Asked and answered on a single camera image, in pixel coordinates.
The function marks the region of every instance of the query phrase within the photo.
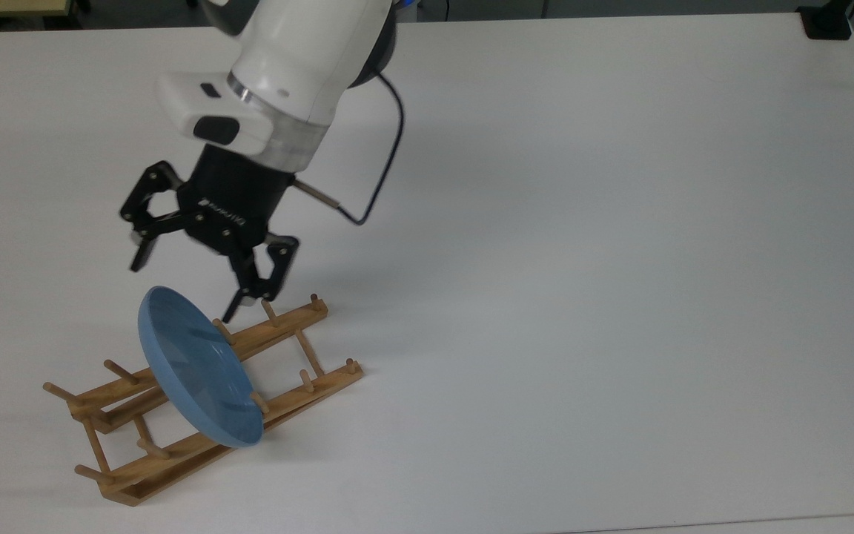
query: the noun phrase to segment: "blue dish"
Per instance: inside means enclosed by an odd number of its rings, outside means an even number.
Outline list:
[[[226,338],[193,302],[157,286],[140,303],[138,332],[153,376],[181,415],[214,442],[252,446],[262,412]]]

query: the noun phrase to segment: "wooden peg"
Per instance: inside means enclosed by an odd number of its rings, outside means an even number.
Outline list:
[[[163,460],[170,458],[170,453],[167,452],[167,450],[160,449],[159,446],[149,439],[140,438],[139,440],[136,440],[136,445],[139,446],[140,449],[146,450],[147,454],[150,454],[151,456],[156,456]]]
[[[64,399],[65,402],[73,403],[75,406],[84,406],[84,402],[81,402],[81,399],[78,399],[77,396],[71,395],[71,393],[66,392],[64,389],[55,386],[51,382],[45,382],[42,385],[42,389],[46,392],[51,393],[51,395],[55,395],[57,398]]]
[[[223,321],[219,319],[213,319],[213,326],[216,327],[216,330],[219,331],[220,334],[223,334],[223,337],[226,338],[226,341],[230,345],[234,345],[236,340],[230,331],[226,328],[226,325],[223,324]]]
[[[299,376],[301,376],[301,378],[302,378],[302,384],[305,384],[306,392],[309,392],[309,393],[314,392],[315,391],[315,385],[312,384],[311,378],[308,378],[308,371],[306,371],[305,369],[302,369],[302,371],[299,371]]]
[[[82,477],[89,478],[98,484],[104,484],[105,486],[110,486],[110,484],[114,484],[114,477],[111,475],[105,475],[101,471],[96,471],[91,469],[88,466],[82,466],[81,464],[77,464],[74,467],[74,472],[78,473]]]
[[[278,315],[275,315],[275,310],[272,308],[272,305],[268,303],[268,300],[265,300],[265,298],[263,298],[261,302],[262,309],[265,310],[265,314],[268,315],[268,324],[271,324],[272,326],[278,328],[279,317]]]
[[[127,369],[122,368],[120,365],[114,363],[111,360],[105,360],[105,367],[108,368],[110,372],[114,373],[115,375],[118,375],[120,378],[125,379],[131,386],[136,386],[140,381],[140,379],[138,379],[136,376],[133,376],[131,373],[129,373]]]
[[[315,371],[315,376],[324,375],[325,371],[323,371],[322,365],[318,363],[318,356],[315,355],[315,349],[312,348],[311,343],[308,342],[308,338],[305,337],[305,332],[302,332],[301,328],[295,329],[295,338],[298,339],[299,345],[302,346],[302,352],[305,353],[305,358],[308,358],[308,364],[311,365],[312,371]]]
[[[98,434],[94,432],[94,423],[91,423],[91,419],[84,419],[81,424],[85,426],[88,443],[91,443],[91,450],[94,452],[94,458],[98,461],[98,467],[101,467],[101,472],[106,473],[110,471],[111,467],[107,464],[105,450],[101,448],[101,441],[98,440]]]
[[[140,439],[153,443],[153,440],[150,438],[150,429],[147,428],[147,421],[145,421],[143,415],[138,414],[133,416],[133,425],[136,426],[136,434],[140,436]]]
[[[262,415],[268,415],[268,404],[265,403],[265,399],[262,398],[261,395],[257,392],[250,393],[250,399],[259,407],[262,412]]]

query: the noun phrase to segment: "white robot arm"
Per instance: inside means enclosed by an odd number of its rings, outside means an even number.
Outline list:
[[[157,98],[184,135],[299,172],[345,89],[370,59],[380,59],[373,55],[390,54],[391,6],[391,0],[203,0],[214,24],[241,41],[242,53],[228,73],[162,75]],[[385,33],[392,35],[380,37]]]
[[[157,99],[180,132],[206,142],[193,175],[183,182],[168,162],[147,167],[121,208],[139,241],[131,270],[146,264],[160,234],[183,230],[230,260],[239,284],[224,321],[254,297],[274,300],[298,249],[292,236],[268,232],[268,219],[295,185],[354,219],[335,200],[303,185],[308,167],[345,89],[380,77],[394,49],[392,0],[202,0],[211,22],[242,45],[228,72],[169,73]],[[149,213],[151,197],[175,190],[179,210]],[[259,277],[254,247],[274,263]]]

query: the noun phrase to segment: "wooden base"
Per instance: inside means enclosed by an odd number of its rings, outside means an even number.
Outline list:
[[[318,359],[315,358],[314,349],[308,344],[308,338],[302,331],[328,315],[328,307],[316,295],[312,295],[311,304],[306,304],[287,314],[275,315],[271,305],[265,301],[263,307],[269,317],[267,321],[235,334],[231,334],[221,322],[214,321],[213,324],[227,337],[239,361],[246,361],[258,352],[295,336],[305,352],[309,367],[315,371],[316,375],[311,379],[308,371],[303,369],[299,373],[302,384],[297,388],[271,399],[256,396],[255,400],[263,410],[263,430],[267,432],[298,413],[304,412],[332,393],[356,382],[365,373],[358,362],[351,359],[335,371],[322,370]],[[168,399],[156,385],[153,373],[150,369],[131,373],[109,360],[105,361],[105,367],[121,378],[80,395],[72,395],[51,382],[46,382],[44,385],[45,391],[67,402],[71,417],[84,425],[99,470],[77,466],[75,473],[94,480],[105,499],[135,507],[197,470],[233,452],[233,447],[219,445],[199,432],[171,445],[157,446],[150,436],[150,430],[147,429],[143,415],[166,403]],[[130,400],[115,409],[104,410],[106,406],[128,398]],[[96,432],[106,434],[131,421],[136,425],[140,436],[138,446],[146,452],[146,456],[116,469],[110,469]]]

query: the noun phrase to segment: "blue plate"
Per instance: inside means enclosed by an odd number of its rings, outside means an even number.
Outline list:
[[[262,438],[262,412],[252,384],[226,338],[193,302],[157,286],[138,313],[143,354],[167,398],[214,442],[252,446]]]

